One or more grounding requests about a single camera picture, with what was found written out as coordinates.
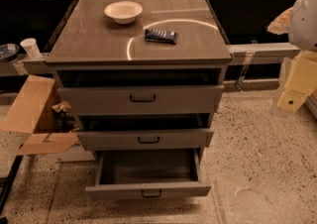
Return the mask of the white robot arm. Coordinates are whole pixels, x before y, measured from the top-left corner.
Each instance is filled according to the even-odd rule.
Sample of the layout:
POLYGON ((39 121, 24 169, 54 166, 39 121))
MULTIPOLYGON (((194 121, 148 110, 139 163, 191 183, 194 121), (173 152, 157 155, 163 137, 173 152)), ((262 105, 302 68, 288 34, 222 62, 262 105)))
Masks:
POLYGON ((267 27, 273 34, 288 34, 289 42, 300 53, 283 70, 280 93, 273 109, 280 114, 294 114, 317 88, 317 0, 296 0, 267 27))

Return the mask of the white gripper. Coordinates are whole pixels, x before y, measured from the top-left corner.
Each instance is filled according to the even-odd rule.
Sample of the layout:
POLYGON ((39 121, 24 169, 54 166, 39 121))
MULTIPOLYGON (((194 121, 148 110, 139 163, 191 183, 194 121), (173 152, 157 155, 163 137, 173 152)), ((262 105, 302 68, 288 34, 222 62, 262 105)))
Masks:
MULTIPOLYGON (((288 32, 290 17, 293 8, 288 8, 277 16, 267 27, 267 30, 276 35, 288 32)), ((289 75, 284 89, 277 99, 276 107, 282 112, 293 114, 317 88, 317 53, 301 51, 290 64, 289 75)))

